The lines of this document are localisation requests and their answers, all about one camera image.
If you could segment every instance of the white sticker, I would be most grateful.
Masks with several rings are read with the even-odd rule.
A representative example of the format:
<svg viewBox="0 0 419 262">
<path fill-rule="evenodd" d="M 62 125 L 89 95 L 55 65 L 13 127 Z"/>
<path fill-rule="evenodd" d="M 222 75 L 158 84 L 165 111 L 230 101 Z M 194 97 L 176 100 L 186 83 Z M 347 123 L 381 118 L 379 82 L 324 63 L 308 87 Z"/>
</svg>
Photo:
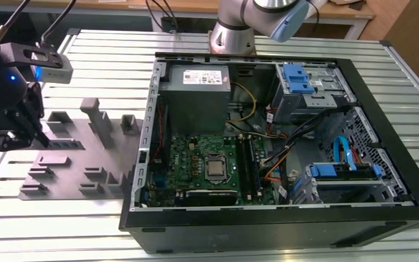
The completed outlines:
<svg viewBox="0 0 419 262">
<path fill-rule="evenodd" d="M 288 173 L 286 177 L 296 177 L 296 175 L 298 174 L 298 172 L 292 169 L 292 171 Z"/>
<path fill-rule="evenodd" d="M 268 123 L 272 123 L 273 117 L 274 117 L 273 114 L 270 114 L 270 113 L 266 114 L 266 122 L 268 122 Z"/>
<path fill-rule="evenodd" d="M 312 85 L 312 86 L 322 86 L 322 83 L 320 82 L 320 81 L 309 81 L 309 84 Z"/>
<path fill-rule="evenodd" d="M 286 198 L 286 190 L 284 190 L 282 186 L 278 186 L 278 194 Z"/>
<path fill-rule="evenodd" d="M 355 15 L 356 18 L 372 18 L 372 15 Z"/>
<path fill-rule="evenodd" d="M 222 76 L 220 71 L 186 70 L 182 72 L 185 85 L 221 85 Z"/>
<path fill-rule="evenodd" d="M 141 5 L 129 5 L 127 8 L 130 9 L 146 9 L 146 6 L 141 6 Z"/>
</svg>

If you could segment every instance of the motherboard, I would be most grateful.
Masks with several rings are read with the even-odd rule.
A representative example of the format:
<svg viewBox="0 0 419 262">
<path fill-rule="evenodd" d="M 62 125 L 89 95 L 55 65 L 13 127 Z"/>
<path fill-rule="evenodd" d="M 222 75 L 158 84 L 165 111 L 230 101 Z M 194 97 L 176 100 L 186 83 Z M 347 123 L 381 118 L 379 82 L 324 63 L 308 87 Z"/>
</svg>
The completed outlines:
<svg viewBox="0 0 419 262">
<path fill-rule="evenodd" d="M 153 173 L 158 206 L 272 204 L 260 177 L 264 143 L 254 136 L 174 136 L 168 172 Z"/>
</svg>

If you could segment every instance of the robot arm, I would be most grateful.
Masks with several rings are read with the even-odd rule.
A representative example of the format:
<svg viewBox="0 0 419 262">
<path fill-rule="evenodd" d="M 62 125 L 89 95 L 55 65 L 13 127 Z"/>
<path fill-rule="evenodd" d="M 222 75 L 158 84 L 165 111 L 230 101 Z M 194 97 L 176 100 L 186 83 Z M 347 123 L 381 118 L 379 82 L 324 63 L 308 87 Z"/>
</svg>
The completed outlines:
<svg viewBox="0 0 419 262">
<path fill-rule="evenodd" d="M 43 147 L 49 145 L 39 123 L 41 87 L 30 66 L 61 68 L 62 59 L 49 49 L 14 43 L 0 45 L 0 151 L 29 147 L 33 139 Z"/>
<path fill-rule="evenodd" d="M 252 54 L 253 30 L 277 42 L 286 41 L 298 30 L 306 12 L 305 0 L 220 1 L 217 23 L 210 35 L 212 52 Z"/>
</svg>

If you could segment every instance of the yellow wire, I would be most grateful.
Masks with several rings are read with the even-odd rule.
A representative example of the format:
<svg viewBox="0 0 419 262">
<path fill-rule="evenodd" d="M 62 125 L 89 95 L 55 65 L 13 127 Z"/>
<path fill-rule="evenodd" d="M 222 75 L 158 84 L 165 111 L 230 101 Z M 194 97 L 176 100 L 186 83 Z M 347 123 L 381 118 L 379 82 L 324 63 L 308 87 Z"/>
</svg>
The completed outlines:
<svg viewBox="0 0 419 262">
<path fill-rule="evenodd" d="M 236 85 L 237 87 L 240 87 L 248 93 L 248 95 L 249 95 L 249 97 L 252 98 L 252 101 L 253 101 L 252 112 L 245 117 L 238 118 L 238 119 L 233 119 L 233 120 L 226 120 L 226 122 L 240 122 L 240 121 L 248 119 L 254 114 L 254 111 L 256 111 L 256 99 L 254 99 L 254 96 L 250 93 L 250 91 L 248 91 L 248 89 L 242 85 L 240 85 L 237 83 L 230 83 L 230 84 Z"/>
</svg>

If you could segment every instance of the power supply label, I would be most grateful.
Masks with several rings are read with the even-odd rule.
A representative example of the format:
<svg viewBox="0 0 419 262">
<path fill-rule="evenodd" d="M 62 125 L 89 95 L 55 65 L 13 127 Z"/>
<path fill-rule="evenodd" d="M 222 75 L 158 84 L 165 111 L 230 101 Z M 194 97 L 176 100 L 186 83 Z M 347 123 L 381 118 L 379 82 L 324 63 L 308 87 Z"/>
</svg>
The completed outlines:
<svg viewBox="0 0 419 262">
<path fill-rule="evenodd" d="M 221 72 L 216 70 L 186 70 L 182 72 L 182 83 L 185 85 L 221 85 Z"/>
</svg>

